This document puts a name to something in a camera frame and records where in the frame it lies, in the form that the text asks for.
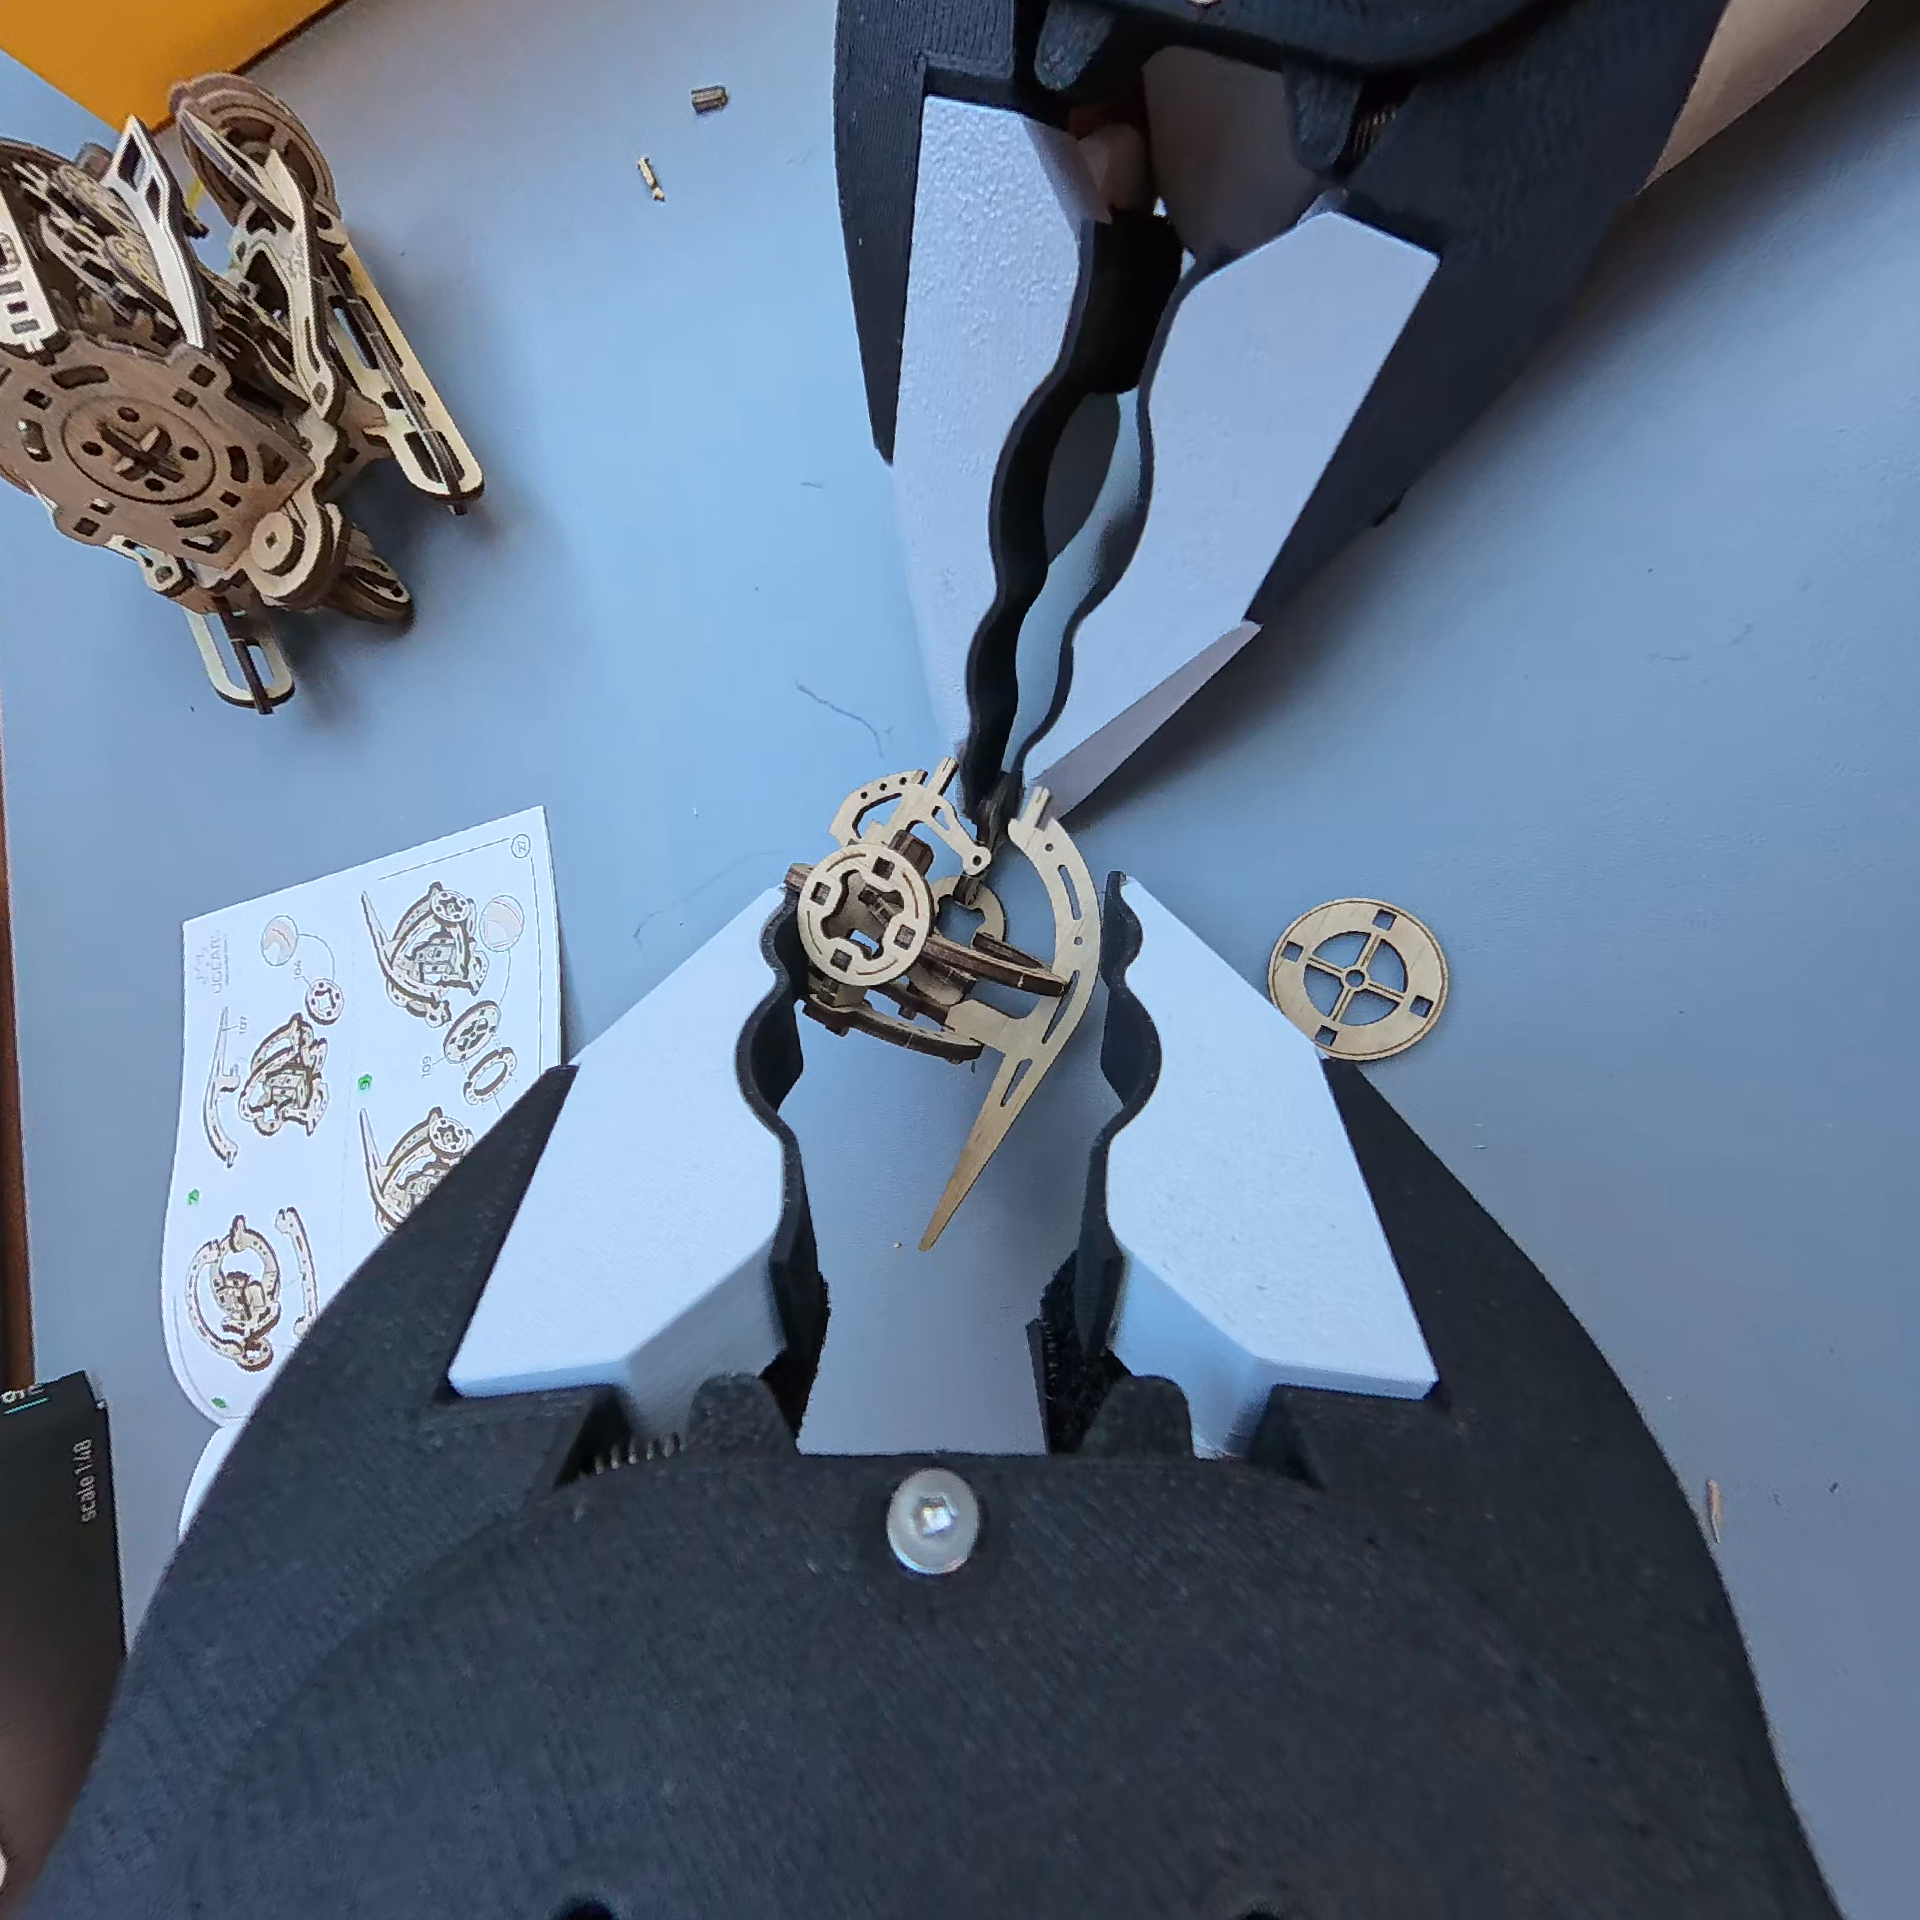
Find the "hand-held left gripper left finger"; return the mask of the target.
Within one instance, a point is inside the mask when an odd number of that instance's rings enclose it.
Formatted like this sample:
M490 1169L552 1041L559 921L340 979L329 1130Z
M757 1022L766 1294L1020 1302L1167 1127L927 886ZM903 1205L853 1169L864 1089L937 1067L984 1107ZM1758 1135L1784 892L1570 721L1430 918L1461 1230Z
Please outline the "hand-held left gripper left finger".
M825 1345L799 1142L790 895L768 892L577 1058L447 1380L613 1386L648 1438L713 1375L799 1428Z

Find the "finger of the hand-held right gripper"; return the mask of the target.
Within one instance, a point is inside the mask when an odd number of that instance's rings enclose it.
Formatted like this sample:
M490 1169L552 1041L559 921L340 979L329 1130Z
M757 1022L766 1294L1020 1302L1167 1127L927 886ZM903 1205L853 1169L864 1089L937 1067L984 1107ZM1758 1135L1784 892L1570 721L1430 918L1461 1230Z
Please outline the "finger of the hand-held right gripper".
M1101 212L1073 132L926 100L893 487L927 700L974 807L1004 782L1050 458L1080 397L1137 378L1182 260L1154 212Z
M1031 782L1090 798L1257 634L1253 599L1436 267L1321 207L1184 281L1143 375L1125 564L1071 631Z

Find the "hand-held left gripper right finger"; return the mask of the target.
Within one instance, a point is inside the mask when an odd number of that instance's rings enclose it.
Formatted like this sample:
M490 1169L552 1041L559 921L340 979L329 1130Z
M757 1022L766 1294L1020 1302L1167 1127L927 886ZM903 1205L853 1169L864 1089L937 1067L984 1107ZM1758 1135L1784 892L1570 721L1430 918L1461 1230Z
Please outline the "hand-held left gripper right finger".
M1031 1326L1047 1447L1122 1374L1242 1457L1276 1386L1418 1402L1433 1361L1311 1044L1152 893L1101 909L1100 1130L1076 1251Z

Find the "small wooden model assembly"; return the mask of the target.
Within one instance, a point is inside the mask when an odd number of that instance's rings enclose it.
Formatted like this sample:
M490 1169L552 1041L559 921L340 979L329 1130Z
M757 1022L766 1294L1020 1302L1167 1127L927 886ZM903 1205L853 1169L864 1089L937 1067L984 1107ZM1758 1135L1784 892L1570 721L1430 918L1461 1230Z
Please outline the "small wooden model assembly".
M805 957L802 1002L837 1035L865 1033L948 1066L998 1055L919 1247L929 1251L1086 1014L1100 963L1092 877L1048 791L1029 793L1005 844L1040 877L1050 953L1008 942L993 852L950 787L958 764L885 775L832 818L832 851L783 892Z

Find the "person's right forearm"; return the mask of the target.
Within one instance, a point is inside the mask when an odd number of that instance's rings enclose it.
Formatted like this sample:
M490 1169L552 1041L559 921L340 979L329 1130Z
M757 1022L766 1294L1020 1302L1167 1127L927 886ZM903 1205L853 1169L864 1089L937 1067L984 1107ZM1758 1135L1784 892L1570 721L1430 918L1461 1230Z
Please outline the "person's right forearm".
M1734 194L1775 177L1777 154L1817 141L1881 53L1914 41L1905 2L1732 2L1702 55L1677 121L1640 186L1642 206Z

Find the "black model kit box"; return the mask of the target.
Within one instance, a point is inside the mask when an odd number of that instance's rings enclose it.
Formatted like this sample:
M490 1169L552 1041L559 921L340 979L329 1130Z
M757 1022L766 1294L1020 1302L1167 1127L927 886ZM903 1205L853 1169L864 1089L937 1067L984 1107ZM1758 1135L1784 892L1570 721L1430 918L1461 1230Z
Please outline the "black model kit box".
M5 1395L5 1659L111 1679L125 1652L106 1406L85 1372Z

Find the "large wooden mechanical model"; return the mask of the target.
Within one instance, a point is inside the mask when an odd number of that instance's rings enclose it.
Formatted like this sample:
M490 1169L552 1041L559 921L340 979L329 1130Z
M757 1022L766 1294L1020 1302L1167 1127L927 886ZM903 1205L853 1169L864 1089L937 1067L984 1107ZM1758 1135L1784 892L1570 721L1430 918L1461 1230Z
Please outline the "large wooden mechanical model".
M172 111L231 227L221 271L138 119L74 161L2 146L2 469L184 613L221 700L270 714L295 690L270 611L413 607L343 511L354 476L396 459L454 511L485 476L289 108L217 73Z

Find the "person's right hand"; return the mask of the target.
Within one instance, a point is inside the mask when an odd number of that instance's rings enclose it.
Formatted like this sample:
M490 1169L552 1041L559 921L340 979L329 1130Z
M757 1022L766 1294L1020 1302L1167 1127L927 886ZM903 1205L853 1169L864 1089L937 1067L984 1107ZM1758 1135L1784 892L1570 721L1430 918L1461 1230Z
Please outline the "person's right hand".
M1158 203L1158 188L1144 132L1125 119L1111 119L1076 138L1076 151L1087 167L1094 198L1111 210L1150 214Z

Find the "spoked wooden wheel disc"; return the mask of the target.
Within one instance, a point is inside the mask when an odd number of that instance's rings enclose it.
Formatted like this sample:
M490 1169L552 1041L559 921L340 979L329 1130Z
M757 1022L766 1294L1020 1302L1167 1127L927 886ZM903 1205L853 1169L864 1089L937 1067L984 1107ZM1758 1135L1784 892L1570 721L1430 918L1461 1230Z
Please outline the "spoked wooden wheel disc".
M1265 989L1325 1055L1375 1062L1424 1038L1449 995L1426 923L1375 898L1336 898L1280 935Z

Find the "white assembly instruction booklet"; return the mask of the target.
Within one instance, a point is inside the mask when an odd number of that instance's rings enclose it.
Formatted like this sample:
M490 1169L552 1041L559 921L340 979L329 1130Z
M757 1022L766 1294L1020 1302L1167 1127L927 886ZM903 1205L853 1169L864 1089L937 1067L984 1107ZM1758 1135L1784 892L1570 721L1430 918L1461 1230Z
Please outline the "white assembly instruction booklet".
M159 1321L217 1428L183 1527L322 1308L559 1041L540 807L183 925Z

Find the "yellow plastic bin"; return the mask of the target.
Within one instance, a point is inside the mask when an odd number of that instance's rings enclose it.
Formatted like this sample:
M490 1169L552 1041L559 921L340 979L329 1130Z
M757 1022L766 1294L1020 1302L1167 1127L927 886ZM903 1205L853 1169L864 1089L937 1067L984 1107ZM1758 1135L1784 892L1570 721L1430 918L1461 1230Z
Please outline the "yellow plastic bin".
M169 90L239 73L333 2L2 2L2 49L68 100L119 126L164 121Z

